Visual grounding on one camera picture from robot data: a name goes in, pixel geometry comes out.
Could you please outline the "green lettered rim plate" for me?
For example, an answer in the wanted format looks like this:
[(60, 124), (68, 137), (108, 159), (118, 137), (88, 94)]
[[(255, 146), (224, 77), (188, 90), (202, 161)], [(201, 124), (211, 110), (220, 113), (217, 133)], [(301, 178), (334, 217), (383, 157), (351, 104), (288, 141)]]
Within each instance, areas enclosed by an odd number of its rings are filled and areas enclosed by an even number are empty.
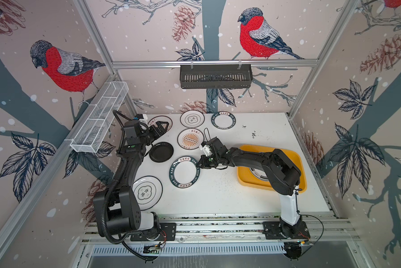
[(191, 156), (182, 156), (170, 166), (169, 179), (173, 186), (185, 189), (193, 186), (200, 177), (197, 161)]

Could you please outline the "orange sunburst plate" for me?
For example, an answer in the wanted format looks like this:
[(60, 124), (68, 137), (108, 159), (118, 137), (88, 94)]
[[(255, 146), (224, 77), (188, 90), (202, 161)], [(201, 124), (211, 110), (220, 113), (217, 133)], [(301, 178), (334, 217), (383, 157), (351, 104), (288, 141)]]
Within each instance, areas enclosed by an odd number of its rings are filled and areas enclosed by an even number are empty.
[(252, 173), (252, 175), (254, 177), (256, 177), (257, 179), (263, 181), (263, 182), (268, 182), (268, 178), (265, 174), (265, 172), (263, 172), (262, 170), (258, 170), (258, 169), (254, 169), (254, 168), (249, 168), (250, 172)]
[(156, 116), (156, 117), (152, 118), (151, 120), (149, 120), (147, 125), (149, 127), (153, 126), (153, 125), (156, 126), (156, 124), (158, 122), (162, 122), (161, 125), (167, 132), (169, 132), (171, 130), (172, 125), (173, 125), (172, 119), (168, 116)]
[(177, 137), (178, 145), (185, 150), (195, 150), (204, 142), (204, 134), (196, 128), (187, 128)]

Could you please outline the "yellow plastic bin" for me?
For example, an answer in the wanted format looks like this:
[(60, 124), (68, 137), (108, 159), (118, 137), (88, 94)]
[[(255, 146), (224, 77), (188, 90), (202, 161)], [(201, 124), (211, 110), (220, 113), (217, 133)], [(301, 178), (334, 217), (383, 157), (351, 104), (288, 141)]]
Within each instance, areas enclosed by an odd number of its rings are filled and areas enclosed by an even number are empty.
[[(254, 153), (266, 153), (266, 152), (272, 152), (275, 150), (273, 147), (265, 147), (265, 146), (257, 146), (257, 145), (242, 145), (240, 146), (240, 149), (243, 151), (249, 151), (249, 152), (254, 152)], [(300, 184), (299, 184), (299, 189), (301, 189), (301, 193), (304, 193), (307, 190), (307, 180), (305, 177), (305, 172), (302, 164), (302, 160), (300, 156), (291, 150), (287, 149), (281, 149), (286, 156), (298, 167), (298, 169), (301, 171), (302, 175), (300, 177)], [(263, 182), (256, 177), (252, 175), (252, 173), (249, 170), (249, 167), (238, 167), (237, 168), (237, 175), (238, 175), (238, 181), (241, 185), (243, 186), (248, 186), (252, 188), (257, 188), (257, 189), (262, 189), (262, 190), (267, 190), (267, 191), (272, 191), (274, 192), (275, 190), (272, 188), (270, 185), (270, 182)]]

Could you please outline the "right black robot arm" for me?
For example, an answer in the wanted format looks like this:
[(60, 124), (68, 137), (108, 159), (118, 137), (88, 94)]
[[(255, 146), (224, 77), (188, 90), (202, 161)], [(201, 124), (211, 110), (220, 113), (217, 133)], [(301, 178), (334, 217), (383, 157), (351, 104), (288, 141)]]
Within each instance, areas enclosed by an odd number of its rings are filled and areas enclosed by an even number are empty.
[(302, 172), (282, 150), (254, 153), (236, 147), (228, 149), (216, 137), (202, 142), (200, 149), (203, 152), (197, 164), (200, 169), (218, 169), (220, 165), (241, 166), (265, 173), (271, 187), (280, 194), (281, 205), (279, 221), (263, 223), (263, 234), (267, 239), (308, 240), (311, 238), (297, 204)]

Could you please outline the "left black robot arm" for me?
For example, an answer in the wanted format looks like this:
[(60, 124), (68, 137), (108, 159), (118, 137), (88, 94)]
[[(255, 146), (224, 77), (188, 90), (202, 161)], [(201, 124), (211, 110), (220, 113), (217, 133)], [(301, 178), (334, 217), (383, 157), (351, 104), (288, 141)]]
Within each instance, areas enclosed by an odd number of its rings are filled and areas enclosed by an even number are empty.
[(114, 110), (122, 137), (117, 156), (120, 164), (105, 190), (95, 193), (93, 205), (98, 233), (112, 244), (122, 243), (129, 235), (142, 233), (151, 239), (160, 236), (159, 219), (154, 212), (142, 212), (132, 186), (146, 156), (146, 148), (166, 134), (169, 124), (159, 121), (148, 126), (143, 115), (131, 119)]

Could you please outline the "small black plate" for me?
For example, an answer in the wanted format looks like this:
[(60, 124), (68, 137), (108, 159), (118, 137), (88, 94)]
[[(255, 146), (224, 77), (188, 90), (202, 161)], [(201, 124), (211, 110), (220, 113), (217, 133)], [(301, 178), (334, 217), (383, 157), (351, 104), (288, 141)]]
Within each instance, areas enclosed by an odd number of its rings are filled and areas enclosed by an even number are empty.
[(159, 142), (149, 151), (150, 159), (155, 163), (163, 163), (171, 159), (174, 154), (172, 144), (168, 142)]

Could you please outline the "white plate grey emblem back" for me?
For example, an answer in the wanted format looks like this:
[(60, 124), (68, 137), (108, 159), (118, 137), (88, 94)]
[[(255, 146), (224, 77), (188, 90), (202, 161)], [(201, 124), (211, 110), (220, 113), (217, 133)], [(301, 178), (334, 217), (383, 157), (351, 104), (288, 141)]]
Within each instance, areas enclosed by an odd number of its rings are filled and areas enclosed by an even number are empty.
[(199, 111), (187, 111), (180, 117), (180, 123), (186, 128), (197, 128), (205, 122), (205, 116)]

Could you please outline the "white plate grey emblem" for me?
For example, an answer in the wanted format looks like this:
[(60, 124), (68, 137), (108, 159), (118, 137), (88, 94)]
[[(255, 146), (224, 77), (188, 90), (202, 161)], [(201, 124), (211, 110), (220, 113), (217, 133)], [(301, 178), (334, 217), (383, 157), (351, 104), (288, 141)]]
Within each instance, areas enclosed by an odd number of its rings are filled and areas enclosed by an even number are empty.
[(199, 111), (187, 111), (180, 117), (180, 123), (186, 128), (197, 128), (205, 122), (205, 116)]
[(144, 176), (133, 183), (133, 192), (141, 211), (154, 207), (163, 194), (162, 182), (154, 176)]

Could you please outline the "dark green rim plate back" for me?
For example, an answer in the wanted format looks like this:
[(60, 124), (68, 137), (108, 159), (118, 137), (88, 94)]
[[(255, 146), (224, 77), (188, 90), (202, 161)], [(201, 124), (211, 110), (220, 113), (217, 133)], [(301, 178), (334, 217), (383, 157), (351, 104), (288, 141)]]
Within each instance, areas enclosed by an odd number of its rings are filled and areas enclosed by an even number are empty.
[(220, 130), (229, 130), (236, 125), (236, 117), (225, 111), (216, 112), (211, 117), (212, 125)]

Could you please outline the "white plate grey emblem front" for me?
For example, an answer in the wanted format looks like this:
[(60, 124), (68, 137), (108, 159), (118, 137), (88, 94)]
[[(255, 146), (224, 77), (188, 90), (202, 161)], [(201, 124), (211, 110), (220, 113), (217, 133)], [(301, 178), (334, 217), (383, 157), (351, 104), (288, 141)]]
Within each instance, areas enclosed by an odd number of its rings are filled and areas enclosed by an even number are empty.
[(154, 176), (144, 176), (133, 183), (133, 192), (141, 211), (154, 207), (163, 194), (162, 182)]

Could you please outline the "white mesh wall shelf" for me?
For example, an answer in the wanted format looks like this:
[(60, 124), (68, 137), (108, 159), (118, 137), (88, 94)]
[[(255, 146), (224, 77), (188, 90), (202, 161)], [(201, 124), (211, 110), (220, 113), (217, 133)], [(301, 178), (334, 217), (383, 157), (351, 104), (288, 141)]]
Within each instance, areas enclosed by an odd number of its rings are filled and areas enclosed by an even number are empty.
[(113, 111), (120, 108), (127, 92), (125, 82), (105, 84), (105, 91), (70, 144), (75, 152), (98, 152), (114, 119)]

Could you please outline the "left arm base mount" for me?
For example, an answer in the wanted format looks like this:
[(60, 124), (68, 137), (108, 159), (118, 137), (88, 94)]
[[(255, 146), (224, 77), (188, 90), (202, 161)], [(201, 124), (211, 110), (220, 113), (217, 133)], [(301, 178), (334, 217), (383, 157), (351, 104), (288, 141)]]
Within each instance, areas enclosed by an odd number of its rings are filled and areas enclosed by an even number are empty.
[(131, 242), (164, 242), (175, 241), (176, 237), (176, 223), (160, 223), (158, 230), (145, 230), (141, 233), (131, 235)]

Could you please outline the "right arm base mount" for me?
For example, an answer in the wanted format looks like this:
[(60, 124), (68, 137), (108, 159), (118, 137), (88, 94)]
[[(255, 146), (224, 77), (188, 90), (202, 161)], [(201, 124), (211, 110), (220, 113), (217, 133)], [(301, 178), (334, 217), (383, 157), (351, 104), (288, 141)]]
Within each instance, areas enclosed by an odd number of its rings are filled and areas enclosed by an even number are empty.
[(263, 234), (267, 240), (310, 240), (307, 225), (304, 221), (299, 221), (291, 226), (283, 221), (263, 222)]

